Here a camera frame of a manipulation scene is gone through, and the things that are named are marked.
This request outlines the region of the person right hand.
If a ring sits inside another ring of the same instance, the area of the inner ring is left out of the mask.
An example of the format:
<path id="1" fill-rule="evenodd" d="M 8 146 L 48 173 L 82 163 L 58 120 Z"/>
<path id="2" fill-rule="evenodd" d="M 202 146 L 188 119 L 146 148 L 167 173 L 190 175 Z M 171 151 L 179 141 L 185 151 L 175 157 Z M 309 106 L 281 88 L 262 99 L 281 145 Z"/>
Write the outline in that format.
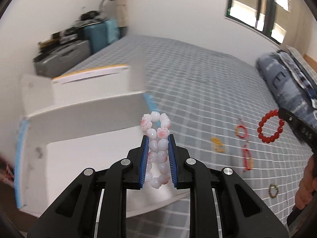
<path id="1" fill-rule="evenodd" d="M 305 167 L 304 176 L 296 192 L 295 204 L 298 209 L 304 209 L 311 202 L 313 191 L 316 191 L 316 178 L 313 177 L 314 165 L 314 156 L 312 155 Z"/>

